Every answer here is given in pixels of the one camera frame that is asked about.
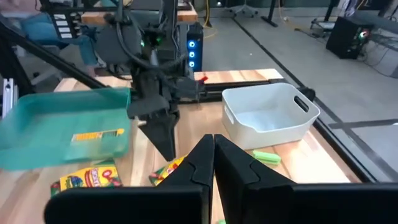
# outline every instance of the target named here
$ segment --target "desk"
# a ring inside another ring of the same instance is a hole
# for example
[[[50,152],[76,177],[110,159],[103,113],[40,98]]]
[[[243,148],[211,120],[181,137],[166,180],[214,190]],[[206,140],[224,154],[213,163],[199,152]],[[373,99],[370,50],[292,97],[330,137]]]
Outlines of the desk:
[[[226,72],[205,72],[207,83],[243,82],[282,78],[274,69],[243,70]],[[196,73],[201,78],[203,73]],[[109,86],[129,86],[124,80],[113,77],[98,77]],[[75,79],[65,78],[55,91],[87,90],[88,87]],[[221,103],[180,105],[181,119],[175,128],[177,157],[184,156],[207,133],[220,133],[228,137],[221,123]],[[277,172],[300,183],[350,182],[336,160],[332,159],[315,129],[311,129],[303,140],[261,149],[278,153],[282,158],[279,166],[272,166]],[[50,184],[78,169],[94,162],[69,164],[43,169],[7,172],[0,170],[0,220],[1,223],[42,223],[43,209],[50,198]],[[132,128],[129,152],[115,159],[116,167],[125,186],[149,186],[148,175],[166,165],[152,143],[137,128]],[[223,211],[217,184],[214,181],[212,223],[223,219]]]
[[[95,4],[95,6],[100,7],[101,2],[97,2]],[[87,24],[103,25],[103,24],[105,24],[105,20],[104,20],[105,14],[106,14],[106,12],[85,12],[83,15],[81,15],[81,21],[83,23],[87,23]],[[198,14],[193,7],[189,11],[178,11],[177,12],[177,21],[178,22],[194,23],[197,20],[198,20]]]

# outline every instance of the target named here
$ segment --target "bin handle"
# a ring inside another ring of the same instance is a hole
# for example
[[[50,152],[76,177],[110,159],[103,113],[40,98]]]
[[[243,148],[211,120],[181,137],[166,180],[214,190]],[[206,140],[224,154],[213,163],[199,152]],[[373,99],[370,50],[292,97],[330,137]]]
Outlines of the bin handle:
[[[304,101],[299,96],[294,96],[294,102],[306,113],[308,113],[310,107],[304,103]]]
[[[230,112],[230,110],[229,110],[226,106],[224,106],[224,110],[225,110],[226,116],[228,117],[229,121],[230,121],[232,124],[234,124],[234,118],[233,118],[233,115],[232,115],[232,113]]]

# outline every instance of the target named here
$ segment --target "white plastic bin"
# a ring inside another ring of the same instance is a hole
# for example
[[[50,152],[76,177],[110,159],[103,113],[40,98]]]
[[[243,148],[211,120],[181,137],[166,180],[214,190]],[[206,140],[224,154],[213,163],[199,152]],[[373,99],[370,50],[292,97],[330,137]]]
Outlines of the white plastic bin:
[[[223,91],[223,124],[241,149],[301,140],[320,110],[287,83]]]

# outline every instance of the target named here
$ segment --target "teal plastic tray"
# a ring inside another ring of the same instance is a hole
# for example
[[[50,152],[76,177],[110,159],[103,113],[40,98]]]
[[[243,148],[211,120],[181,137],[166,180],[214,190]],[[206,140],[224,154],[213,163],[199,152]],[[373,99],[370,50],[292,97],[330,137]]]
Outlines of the teal plastic tray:
[[[107,159],[129,149],[128,88],[27,95],[0,122],[0,168]]]

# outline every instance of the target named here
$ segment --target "green marker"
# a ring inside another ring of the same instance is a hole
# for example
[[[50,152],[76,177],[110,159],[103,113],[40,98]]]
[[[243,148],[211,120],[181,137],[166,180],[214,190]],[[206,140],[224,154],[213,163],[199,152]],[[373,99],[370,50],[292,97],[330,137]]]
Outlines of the green marker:
[[[272,165],[279,165],[281,158],[277,154],[268,153],[268,152],[260,152],[257,150],[253,151],[254,158],[258,159],[260,162]]]

